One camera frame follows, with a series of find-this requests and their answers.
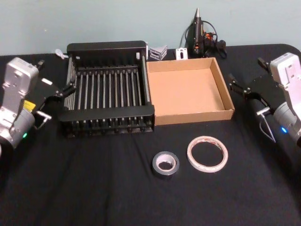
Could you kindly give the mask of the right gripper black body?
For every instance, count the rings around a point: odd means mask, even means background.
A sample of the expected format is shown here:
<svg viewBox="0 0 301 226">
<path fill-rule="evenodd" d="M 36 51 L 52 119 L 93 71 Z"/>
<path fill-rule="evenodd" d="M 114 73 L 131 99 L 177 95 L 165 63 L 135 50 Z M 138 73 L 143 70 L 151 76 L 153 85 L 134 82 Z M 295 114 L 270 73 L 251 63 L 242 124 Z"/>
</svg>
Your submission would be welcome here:
<svg viewBox="0 0 301 226">
<path fill-rule="evenodd" d="M 282 89 L 269 74 L 259 76 L 247 84 L 244 98 L 259 100 L 271 113 L 285 102 Z"/>
</svg>

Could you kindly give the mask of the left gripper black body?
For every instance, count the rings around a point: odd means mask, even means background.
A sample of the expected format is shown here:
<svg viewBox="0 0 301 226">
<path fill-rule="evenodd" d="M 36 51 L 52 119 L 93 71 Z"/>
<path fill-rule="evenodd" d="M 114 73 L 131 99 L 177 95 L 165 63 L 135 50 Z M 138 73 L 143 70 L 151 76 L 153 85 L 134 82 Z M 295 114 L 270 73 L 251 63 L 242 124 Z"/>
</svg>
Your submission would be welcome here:
<svg viewBox="0 0 301 226">
<path fill-rule="evenodd" d="M 30 113 L 41 111 L 51 101 L 61 101 L 62 91 L 50 80 L 39 75 L 30 83 L 25 95 L 23 109 Z"/>
</svg>

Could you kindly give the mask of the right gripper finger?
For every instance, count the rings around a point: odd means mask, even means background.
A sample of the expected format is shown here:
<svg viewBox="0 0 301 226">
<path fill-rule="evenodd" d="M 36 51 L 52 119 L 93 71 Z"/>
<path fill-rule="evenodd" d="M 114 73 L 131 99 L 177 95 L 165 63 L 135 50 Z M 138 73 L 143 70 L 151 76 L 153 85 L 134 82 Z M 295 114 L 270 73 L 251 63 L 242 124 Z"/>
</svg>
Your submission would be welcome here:
<svg viewBox="0 0 301 226">
<path fill-rule="evenodd" d="M 257 58 L 258 65 L 263 68 L 265 71 L 270 71 L 270 63 L 265 61 L 263 58 Z"/>
<path fill-rule="evenodd" d="M 231 91 L 241 95 L 243 98 L 248 98 L 250 89 L 247 86 L 240 85 L 233 74 L 228 75 L 230 79 L 229 88 Z"/>
</svg>

